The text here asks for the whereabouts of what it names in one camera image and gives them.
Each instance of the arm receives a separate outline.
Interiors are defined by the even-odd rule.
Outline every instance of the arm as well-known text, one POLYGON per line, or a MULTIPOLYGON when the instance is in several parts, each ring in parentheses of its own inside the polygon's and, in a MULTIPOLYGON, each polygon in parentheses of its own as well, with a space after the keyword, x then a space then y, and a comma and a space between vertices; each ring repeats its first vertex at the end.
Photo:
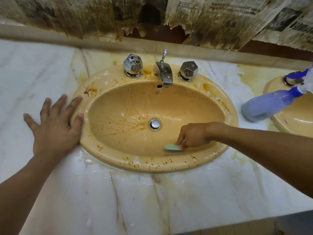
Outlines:
POLYGON ((78 96, 61 112, 66 95, 52 106, 46 98, 40 112, 41 124, 29 114, 24 120, 34 135, 33 158, 16 174, 0 184, 0 234, 19 234, 37 196, 56 165, 78 144, 84 116, 68 121, 82 97, 78 96))
POLYGON ((177 145, 185 149, 210 140, 233 147, 313 198, 313 138, 212 122, 183 126, 177 145))

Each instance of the yellow sink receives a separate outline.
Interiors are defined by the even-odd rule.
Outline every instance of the yellow sink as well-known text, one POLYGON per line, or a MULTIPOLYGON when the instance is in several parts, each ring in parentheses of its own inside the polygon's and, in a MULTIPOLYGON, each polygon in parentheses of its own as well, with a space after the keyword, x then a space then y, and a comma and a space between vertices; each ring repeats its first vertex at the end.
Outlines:
POLYGON ((181 126, 188 123, 218 121, 238 126, 233 103, 201 74, 191 82, 182 81, 176 65, 171 65, 173 86, 164 88, 153 74, 153 64, 144 63, 137 79, 127 77, 123 65, 118 65, 93 75, 78 88, 74 97, 80 94, 83 101, 76 113, 85 116, 82 147, 106 164, 146 173, 186 170, 212 161, 228 146, 211 142, 174 153, 163 146, 175 143, 181 126))
MULTIPOLYGON (((285 86, 283 77, 276 77, 269 81, 264 88, 264 94, 290 90, 285 86)), ((276 128, 281 132, 293 133, 313 137, 313 94, 311 92, 296 98, 295 101, 281 112, 271 117, 276 128)))

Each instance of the left hand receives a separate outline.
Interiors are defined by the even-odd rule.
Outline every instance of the left hand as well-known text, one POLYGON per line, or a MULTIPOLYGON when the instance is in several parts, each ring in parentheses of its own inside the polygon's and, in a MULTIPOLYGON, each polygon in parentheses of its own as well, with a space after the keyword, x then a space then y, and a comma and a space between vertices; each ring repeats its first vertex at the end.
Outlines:
POLYGON ((40 124, 36 123, 29 114, 24 114, 24 121, 34 135, 34 157, 48 156, 60 161, 70 153, 80 140, 84 115, 79 113, 74 119, 72 127, 69 119, 82 101, 79 95, 62 112, 67 96, 63 94, 52 106, 51 99, 46 98, 40 112, 40 124))

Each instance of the finger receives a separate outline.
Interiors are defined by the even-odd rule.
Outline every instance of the finger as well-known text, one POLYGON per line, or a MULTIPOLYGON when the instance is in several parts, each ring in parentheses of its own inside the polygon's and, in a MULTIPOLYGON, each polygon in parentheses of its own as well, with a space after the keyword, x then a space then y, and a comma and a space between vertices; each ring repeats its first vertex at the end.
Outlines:
POLYGON ((40 111, 40 122, 44 122, 50 115, 51 99, 46 98, 40 111))
POLYGON ((55 117, 60 115, 61 110, 66 103, 66 98, 67 95, 62 94, 62 96, 57 100, 57 102, 55 102, 50 111, 51 116, 55 117))
POLYGON ((181 145, 182 142, 184 141, 186 137, 186 126, 182 126, 182 128, 180 129, 180 133, 177 139, 177 142, 175 143, 177 146, 181 145))
POLYGON ((30 130, 34 133, 34 131, 38 128, 39 124, 37 124, 33 118, 29 114, 24 114, 24 121, 30 128, 30 130))
POLYGON ((69 119, 72 117, 72 115, 74 114, 77 106, 81 103, 81 100, 83 99, 83 97, 81 95, 75 97, 71 103, 65 108, 64 112, 62 113, 63 117, 65 118, 65 120, 68 122, 69 119))
POLYGON ((73 126, 71 127, 70 131, 72 131, 72 133, 80 136, 81 129, 83 127, 83 123, 84 123, 84 114, 78 113, 75 116, 74 123, 73 123, 73 126))
POLYGON ((179 145, 179 149, 180 150, 184 150, 184 149, 187 149, 187 148, 189 148, 187 140, 183 141, 182 144, 179 145))

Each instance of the forearm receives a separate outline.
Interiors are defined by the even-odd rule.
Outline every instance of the forearm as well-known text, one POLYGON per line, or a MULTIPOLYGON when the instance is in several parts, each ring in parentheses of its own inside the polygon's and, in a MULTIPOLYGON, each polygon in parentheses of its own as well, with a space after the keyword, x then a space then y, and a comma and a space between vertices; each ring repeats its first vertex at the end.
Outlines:
POLYGON ((313 198, 313 138, 224 125, 215 139, 260 163, 313 198))
POLYGON ((46 179, 56 166, 48 155, 33 157, 0 184, 0 234, 19 234, 46 179))

